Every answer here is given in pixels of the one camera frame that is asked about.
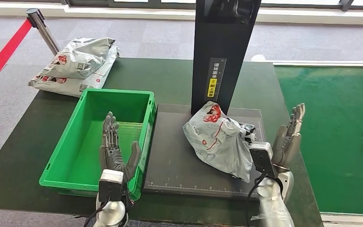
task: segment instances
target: plastic mailer bag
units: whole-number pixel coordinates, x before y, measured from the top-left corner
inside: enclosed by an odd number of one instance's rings
[[[103,65],[86,79],[49,77],[40,72],[28,82],[28,85],[39,90],[80,97],[86,88],[102,88],[104,86],[109,71],[118,56],[118,48],[113,45],[109,49]]]
[[[111,38],[76,38],[58,52],[42,71],[43,77],[85,79],[105,62]]]
[[[214,102],[207,102],[184,126],[184,135],[198,158],[208,165],[250,181],[249,142],[255,126],[228,118]]]

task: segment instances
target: warning sticker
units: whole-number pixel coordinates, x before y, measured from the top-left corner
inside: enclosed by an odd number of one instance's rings
[[[215,78],[209,79],[208,97],[213,97],[214,96],[216,81],[217,81],[217,79],[215,79]]]

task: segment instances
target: black cable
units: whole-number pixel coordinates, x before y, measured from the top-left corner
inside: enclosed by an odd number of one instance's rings
[[[250,197],[251,197],[252,193],[254,192],[254,190],[256,188],[258,188],[259,183],[261,183],[261,181],[263,181],[266,176],[267,176],[267,174],[265,172],[263,172],[261,174],[261,176],[256,178],[254,180],[254,186],[251,188],[250,192],[247,195],[247,206],[246,206],[246,210],[245,210],[245,220],[247,222],[247,227],[250,227],[250,220],[249,220],[249,215],[248,215],[248,203],[250,202]]]
[[[87,227],[87,225],[90,223],[91,219],[96,216],[96,214],[104,209],[104,207],[109,203],[109,200],[104,202],[96,211],[93,212],[93,214],[87,218],[86,222],[84,223],[83,227]]]

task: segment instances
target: green bin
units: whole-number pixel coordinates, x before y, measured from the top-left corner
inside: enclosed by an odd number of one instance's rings
[[[154,93],[114,89],[86,89],[40,178],[40,185],[60,194],[96,196],[101,176],[99,147],[102,124],[109,111],[119,122],[119,141],[123,160],[137,141],[141,157],[129,182],[133,200],[138,200],[156,115]]]

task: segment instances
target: metal pole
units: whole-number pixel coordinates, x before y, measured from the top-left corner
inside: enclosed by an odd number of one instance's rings
[[[45,18],[43,17],[41,11],[39,9],[28,9],[26,13],[28,14],[27,19],[30,21],[33,27],[38,29],[38,32],[48,45],[49,49],[52,51],[53,55],[56,55],[59,52],[59,46],[53,38],[50,30],[44,23]]]

